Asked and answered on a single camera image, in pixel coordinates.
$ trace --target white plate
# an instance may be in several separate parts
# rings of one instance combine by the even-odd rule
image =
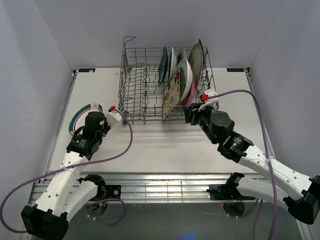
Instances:
[[[185,89],[183,91],[183,94],[181,96],[181,101],[183,101],[186,96],[188,95],[188,92],[191,88],[191,84],[192,84],[192,70],[191,70],[191,66],[188,62],[187,59],[182,59],[181,62],[179,62],[178,66],[176,66],[175,70],[172,74],[172,76],[175,76],[178,69],[182,69],[183,73],[184,73],[184,79],[185,79]]]
[[[175,50],[173,47],[171,47],[171,65],[170,65],[170,76],[169,80],[176,74],[176,55],[175,55]]]

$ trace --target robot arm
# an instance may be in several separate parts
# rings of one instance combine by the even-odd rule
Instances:
[[[226,112],[213,112],[212,105],[207,104],[201,108],[202,105],[203,103],[192,103],[183,108],[186,123],[199,125],[211,143],[218,144],[217,150],[225,158],[251,168],[269,180],[271,175],[268,161],[271,161],[279,190],[279,205],[286,205],[289,213],[301,222],[313,224],[320,209],[320,176],[310,178],[274,158],[267,159],[252,141],[234,131],[235,122]],[[266,201],[273,199],[271,184],[248,179],[241,173],[233,173],[226,184],[214,194],[224,199],[238,199],[241,196],[259,197]]]
[[[111,110],[106,115],[90,112],[86,116],[85,125],[75,131],[66,148],[61,162],[61,168],[65,170],[54,175],[32,207],[26,205],[22,210],[22,220],[29,234],[43,239],[62,239],[68,230],[69,221],[78,210],[90,199],[104,196],[104,180],[91,174],[80,179],[80,186],[69,194],[85,166],[66,167],[89,162],[99,149],[103,137],[121,119],[119,113]]]

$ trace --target dish rack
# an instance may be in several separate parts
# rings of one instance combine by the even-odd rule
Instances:
[[[163,113],[163,108],[173,107],[163,106],[164,91],[169,77],[166,77],[160,85],[158,84],[158,67],[163,54],[163,46],[127,47],[127,44],[135,38],[135,36],[126,36],[123,39],[118,108],[132,124],[135,122],[146,124],[185,121],[185,115],[181,107],[177,106],[172,112]],[[184,47],[188,57],[192,48],[192,46]],[[175,51],[179,51],[179,49],[180,47],[174,47]],[[205,90],[216,89],[208,48],[203,47],[203,49],[205,51],[205,64],[193,103],[201,102],[200,96],[204,94]],[[213,107],[214,111],[218,109],[219,103]]]

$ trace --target gray wall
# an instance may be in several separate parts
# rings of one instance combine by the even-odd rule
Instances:
[[[72,69],[119,67],[132,46],[193,46],[200,38],[214,67],[253,63],[286,0],[34,0]]]
[[[277,158],[320,175],[320,1],[288,0],[252,65]],[[320,217],[309,226],[320,238]]]
[[[0,0],[0,201],[42,173],[71,70],[32,0]],[[31,185],[7,202],[8,224],[22,229]],[[1,239],[20,239],[0,224]]]

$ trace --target metal wire rack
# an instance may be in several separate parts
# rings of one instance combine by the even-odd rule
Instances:
[[[123,39],[122,60],[119,81],[119,106],[118,108],[127,116],[128,120],[135,122],[166,123],[184,121],[184,113],[181,107],[176,107],[173,112],[163,113],[164,91],[169,77],[158,84],[158,67],[163,54],[163,47],[127,47],[127,43],[135,39],[135,36],[126,36]],[[184,47],[188,57],[191,47]],[[207,47],[205,51],[205,65],[202,78],[198,83],[193,103],[199,103],[200,96],[207,89],[216,89],[211,61]],[[219,109],[217,103],[213,110]]]

